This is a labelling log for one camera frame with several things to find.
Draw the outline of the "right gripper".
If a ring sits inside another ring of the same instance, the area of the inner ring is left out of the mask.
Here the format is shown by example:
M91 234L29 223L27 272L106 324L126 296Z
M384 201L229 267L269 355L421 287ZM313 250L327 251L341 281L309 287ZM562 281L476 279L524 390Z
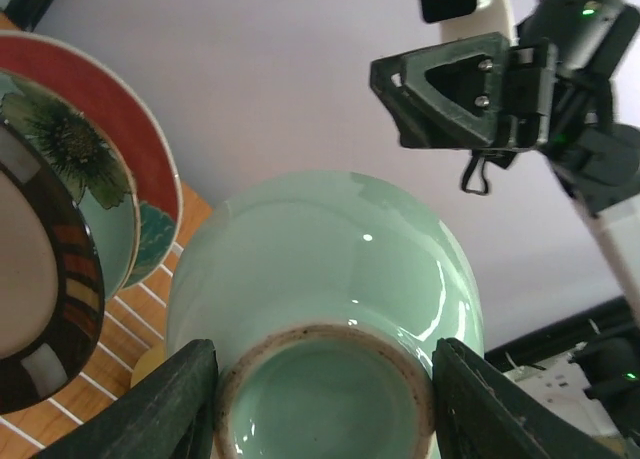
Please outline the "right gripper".
M569 69L546 38L509 49L492 32L373 61L369 85L400 145L487 148L496 140L501 99L502 112L516 120L513 144L497 154L502 169L528 150L557 158L588 127L613 130L612 56L597 49L585 67Z

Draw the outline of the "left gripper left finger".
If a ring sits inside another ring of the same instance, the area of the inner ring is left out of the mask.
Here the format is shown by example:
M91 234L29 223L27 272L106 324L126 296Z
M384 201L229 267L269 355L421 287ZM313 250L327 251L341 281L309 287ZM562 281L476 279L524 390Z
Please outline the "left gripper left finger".
M218 365L213 343L193 340L39 458L208 458Z

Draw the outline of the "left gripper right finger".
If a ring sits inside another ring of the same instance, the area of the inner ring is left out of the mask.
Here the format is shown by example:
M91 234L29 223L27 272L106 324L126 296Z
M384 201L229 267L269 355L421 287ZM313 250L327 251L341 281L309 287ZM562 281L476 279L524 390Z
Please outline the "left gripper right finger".
M445 459L589 459L618 455L548 411L455 339L433 354L436 436Z

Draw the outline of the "yellow mug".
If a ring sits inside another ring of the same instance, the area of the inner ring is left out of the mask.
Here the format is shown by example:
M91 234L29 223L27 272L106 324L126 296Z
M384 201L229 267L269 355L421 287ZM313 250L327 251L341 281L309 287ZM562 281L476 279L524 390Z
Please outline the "yellow mug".
M163 343L156 344L146 351L137 361L130 377L130 387L135 387L151 372L157 369L166 359L166 348Z

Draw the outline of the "black rimmed beige plate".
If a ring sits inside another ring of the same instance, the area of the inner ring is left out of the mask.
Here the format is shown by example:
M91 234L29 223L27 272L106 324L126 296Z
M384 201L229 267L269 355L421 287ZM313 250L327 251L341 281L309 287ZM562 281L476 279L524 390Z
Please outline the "black rimmed beige plate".
M66 387L93 354L105 309L88 225L40 154L1 127L1 411Z

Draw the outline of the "mint green bowl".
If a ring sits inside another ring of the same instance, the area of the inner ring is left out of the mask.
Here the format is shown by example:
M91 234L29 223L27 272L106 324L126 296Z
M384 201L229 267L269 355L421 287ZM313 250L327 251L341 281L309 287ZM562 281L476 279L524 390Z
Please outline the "mint green bowl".
M216 458L436 458L433 353L484 349L475 278L424 203L354 172L230 198L174 271L175 354L215 348Z

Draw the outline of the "mint plate with flower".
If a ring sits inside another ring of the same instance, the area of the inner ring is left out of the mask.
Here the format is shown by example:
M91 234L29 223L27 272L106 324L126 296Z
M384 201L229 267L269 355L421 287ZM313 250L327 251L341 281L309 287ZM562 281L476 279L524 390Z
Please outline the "mint plate with flower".
M129 279L140 242L136 185L124 158L84 112L7 69L1 71L1 117L48 162L79 205L111 299Z

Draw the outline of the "red teal flower plate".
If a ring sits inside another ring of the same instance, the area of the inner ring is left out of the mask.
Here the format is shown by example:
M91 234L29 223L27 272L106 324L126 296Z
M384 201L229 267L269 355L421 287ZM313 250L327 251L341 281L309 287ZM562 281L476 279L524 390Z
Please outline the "red teal flower plate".
M77 48L38 34L2 32L3 69L53 91L84 112L113 141L135 180L140 213L139 248L121 289L146 279L169 253L183 211L174 158L150 109L103 64Z

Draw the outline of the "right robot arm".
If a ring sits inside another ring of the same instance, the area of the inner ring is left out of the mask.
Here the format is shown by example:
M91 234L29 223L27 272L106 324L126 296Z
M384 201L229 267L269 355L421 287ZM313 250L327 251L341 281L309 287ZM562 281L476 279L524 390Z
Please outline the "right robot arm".
M639 131L617 122L611 78L639 29L625 0L420 0L438 45L375 60L371 90L407 149L466 150L460 187L488 164L547 160L632 311L639 308Z

